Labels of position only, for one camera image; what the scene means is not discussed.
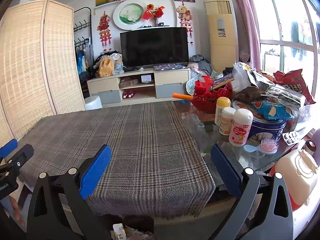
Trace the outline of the person's left hand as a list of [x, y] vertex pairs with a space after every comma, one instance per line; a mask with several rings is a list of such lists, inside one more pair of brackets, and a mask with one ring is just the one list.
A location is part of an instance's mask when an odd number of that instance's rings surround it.
[[19, 225], [24, 227], [25, 222], [23, 220], [22, 213], [20, 208], [12, 196], [6, 196], [1, 200], [1, 204], [3, 205], [5, 211], [10, 215], [10, 217]]

